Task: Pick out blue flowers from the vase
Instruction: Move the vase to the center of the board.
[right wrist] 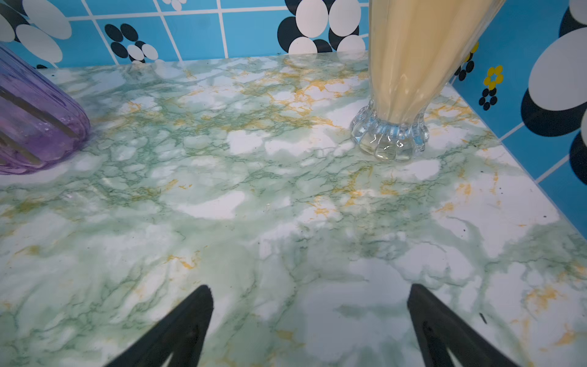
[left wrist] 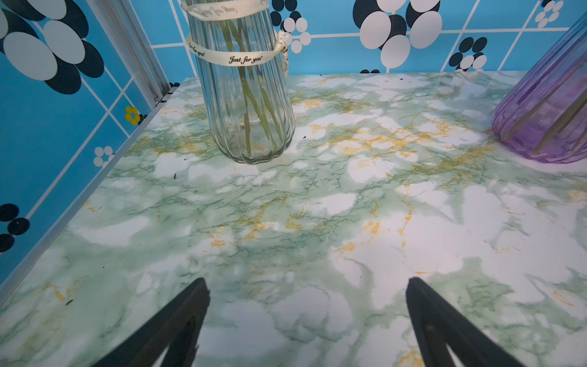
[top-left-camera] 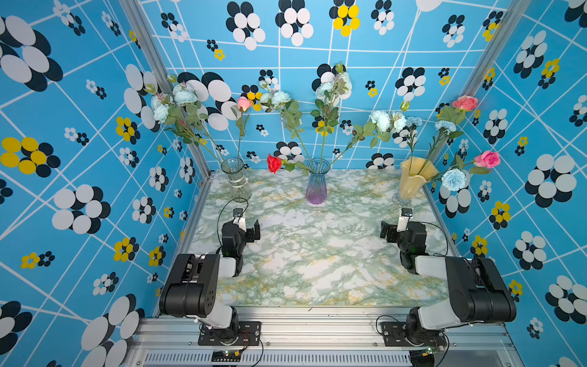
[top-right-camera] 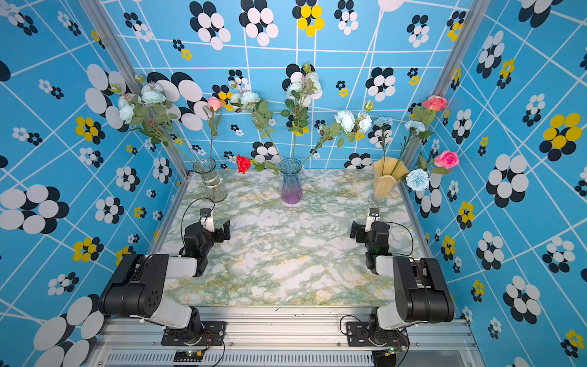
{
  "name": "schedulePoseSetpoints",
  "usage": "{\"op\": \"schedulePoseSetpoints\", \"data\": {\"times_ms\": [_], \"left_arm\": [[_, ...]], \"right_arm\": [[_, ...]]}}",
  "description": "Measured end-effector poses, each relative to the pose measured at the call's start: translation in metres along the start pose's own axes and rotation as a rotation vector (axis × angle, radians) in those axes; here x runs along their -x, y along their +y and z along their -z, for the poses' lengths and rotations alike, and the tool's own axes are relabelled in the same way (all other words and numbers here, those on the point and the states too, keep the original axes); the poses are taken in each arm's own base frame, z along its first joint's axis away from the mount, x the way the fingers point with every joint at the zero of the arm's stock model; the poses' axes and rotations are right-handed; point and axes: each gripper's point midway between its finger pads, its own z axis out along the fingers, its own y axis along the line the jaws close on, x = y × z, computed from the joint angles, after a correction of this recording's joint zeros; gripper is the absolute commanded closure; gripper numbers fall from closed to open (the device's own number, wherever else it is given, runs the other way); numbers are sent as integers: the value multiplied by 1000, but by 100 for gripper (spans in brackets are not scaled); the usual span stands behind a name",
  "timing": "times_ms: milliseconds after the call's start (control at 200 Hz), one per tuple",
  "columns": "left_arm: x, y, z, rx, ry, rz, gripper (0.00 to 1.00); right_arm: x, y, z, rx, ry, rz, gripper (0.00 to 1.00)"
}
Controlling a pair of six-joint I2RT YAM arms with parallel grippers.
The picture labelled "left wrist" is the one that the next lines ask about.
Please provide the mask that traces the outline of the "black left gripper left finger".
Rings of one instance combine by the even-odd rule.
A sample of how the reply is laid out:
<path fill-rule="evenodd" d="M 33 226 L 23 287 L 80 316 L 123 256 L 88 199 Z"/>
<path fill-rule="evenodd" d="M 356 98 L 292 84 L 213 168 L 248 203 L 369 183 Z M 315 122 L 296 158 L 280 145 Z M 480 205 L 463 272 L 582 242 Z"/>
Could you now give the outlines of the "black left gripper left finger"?
<path fill-rule="evenodd" d="M 204 278 L 197 278 L 96 366 L 191 366 L 210 304 Z"/>

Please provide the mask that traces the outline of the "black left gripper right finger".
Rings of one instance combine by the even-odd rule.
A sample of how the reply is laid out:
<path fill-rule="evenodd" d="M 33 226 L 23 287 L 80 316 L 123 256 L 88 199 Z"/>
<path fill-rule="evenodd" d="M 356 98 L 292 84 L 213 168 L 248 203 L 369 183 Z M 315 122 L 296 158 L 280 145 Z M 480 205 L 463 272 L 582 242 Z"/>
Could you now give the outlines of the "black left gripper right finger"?
<path fill-rule="evenodd" d="M 522 365 L 421 278 L 408 281 L 406 301 L 424 365 L 454 366 L 452 354 L 464 366 Z"/>

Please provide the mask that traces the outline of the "clear ribbed glass vase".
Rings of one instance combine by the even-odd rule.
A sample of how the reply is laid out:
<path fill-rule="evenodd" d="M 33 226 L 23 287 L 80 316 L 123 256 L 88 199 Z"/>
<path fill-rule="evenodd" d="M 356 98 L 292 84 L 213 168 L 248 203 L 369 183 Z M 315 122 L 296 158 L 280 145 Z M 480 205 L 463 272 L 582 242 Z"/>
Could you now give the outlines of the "clear ribbed glass vase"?
<path fill-rule="evenodd" d="M 183 1 L 186 48 L 197 61 L 209 127 L 228 158 L 265 163 L 290 145 L 295 118 L 287 91 L 287 35 L 269 1 Z"/>

